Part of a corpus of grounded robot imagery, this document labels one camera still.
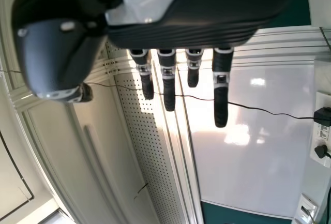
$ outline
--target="white panel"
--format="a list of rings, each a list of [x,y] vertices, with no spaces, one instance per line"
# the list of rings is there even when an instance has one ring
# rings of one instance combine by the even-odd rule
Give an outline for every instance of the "white panel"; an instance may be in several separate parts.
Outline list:
[[[125,136],[118,113],[121,109],[116,107],[112,89],[99,85],[92,88],[92,102],[74,105],[79,123],[83,129],[87,125],[94,129],[96,135],[92,135],[91,141],[129,223],[156,224],[158,220],[148,190],[142,190],[133,200],[145,182],[130,152],[128,142],[131,141]]]
[[[31,118],[34,139],[45,152],[52,166],[53,176],[61,183],[63,191],[75,206],[75,216],[83,223],[119,223],[107,200],[100,191],[97,178],[84,156],[81,141],[70,121],[64,104],[46,101],[25,113]]]
[[[31,197],[0,140],[0,218]]]
[[[38,208],[44,201],[52,198],[42,183],[38,171],[32,162],[32,155],[27,153],[28,146],[20,133],[14,109],[6,94],[3,79],[0,80],[0,131],[7,147],[35,198],[15,213],[6,217],[2,223],[16,223]],[[18,207],[31,195],[14,169],[5,148],[0,141],[0,218]]]
[[[212,72],[200,71],[184,94],[213,99]],[[311,116],[313,65],[233,68],[229,101],[276,113]],[[229,106],[226,128],[214,124],[213,101],[185,98],[202,200],[293,217],[311,137],[310,120]]]
[[[117,85],[141,88],[138,73],[119,74],[115,76],[115,80]],[[141,91],[129,91],[121,87],[118,88],[118,94],[134,149],[161,224],[186,223],[178,194],[180,189],[176,187],[176,175],[173,172],[165,138],[167,133],[163,133],[167,132],[167,127],[157,124],[157,116],[163,118],[163,113],[157,108],[160,98],[155,96],[152,101],[145,100]]]

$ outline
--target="perforated metal panel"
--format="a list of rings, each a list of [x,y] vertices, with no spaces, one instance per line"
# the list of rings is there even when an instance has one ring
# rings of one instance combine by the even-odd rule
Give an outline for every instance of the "perforated metal panel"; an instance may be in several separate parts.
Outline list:
[[[109,40],[106,42],[106,49],[109,59],[127,56],[126,49],[121,49],[112,44]]]
[[[141,88],[138,73],[115,76],[117,85]],[[163,133],[158,132],[154,101],[145,100],[142,91],[118,87],[124,115],[129,127],[148,190],[161,224],[184,224],[178,192]]]

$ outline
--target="robotic hand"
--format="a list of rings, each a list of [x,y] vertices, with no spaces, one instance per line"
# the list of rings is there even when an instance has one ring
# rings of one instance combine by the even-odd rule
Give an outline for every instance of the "robotic hand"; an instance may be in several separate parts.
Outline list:
[[[175,49],[186,49],[188,84],[213,48],[215,124],[228,119],[233,47],[282,12],[289,0],[15,0],[12,30],[24,80],[40,98],[85,102],[83,81],[106,37],[130,49],[146,99],[154,96],[149,49],[158,49],[164,104],[175,109]]]

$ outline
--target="screw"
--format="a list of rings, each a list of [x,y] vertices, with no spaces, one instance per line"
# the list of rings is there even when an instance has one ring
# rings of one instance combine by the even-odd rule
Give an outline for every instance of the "screw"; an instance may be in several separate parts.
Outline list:
[[[25,29],[25,28],[21,28],[17,32],[17,35],[20,36],[20,37],[24,37],[26,34],[27,34],[27,29]]]

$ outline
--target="white wall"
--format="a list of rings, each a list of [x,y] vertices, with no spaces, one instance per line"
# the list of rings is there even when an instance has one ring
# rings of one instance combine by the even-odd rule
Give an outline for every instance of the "white wall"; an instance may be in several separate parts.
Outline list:
[[[179,65],[184,94],[213,97],[211,56],[206,52],[198,88],[187,87],[186,65]],[[330,51],[318,28],[260,30],[235,49],[229,101],[312,116],[315,91],[320,89],[318,83],[315,86],[314,68],[324,70],[315,72],[316,81],[323,79],[327,92],[331,88],[330,66],[319,65],[320,59],[330,60]],[[264,85],[254,85],[254,78]],[[217,129],[213,102],[191,98],[185,102],[202,201],[291,218],[304,193],[321,206],[320,218],[330,169],[309,157],[312,121],[229,106],[228,126]]]
[[[28,153],[28,146],[25,139],[22,137],[22,133],[17,125],[17,120],[13,112],[12,105],[8,99],[7,92],[4,87],[3,79],[0,78],[0,130],[6,141],[9,151],[13,156],[15,163],[21,171],[24,179],[28,183],[31,191],[35,195],[35,199],[17,210],[15,213],[7,217],[2,223],[16,223],[23,219],[25,216],[32,213],[34,210],[42,206],[44,203],[52,199],[52,195],[45,187],[41,176],[37,172],[37,168],[33,163],[32,156]],[[16,171],[11,171],[13,174],[10,176],[16,176]],[[1,188],[2,202],[6,203],[4,199],[11,198],[12,192],[10,189]]]
[[[312,26],[331,26],[331,0],[309,0]]]

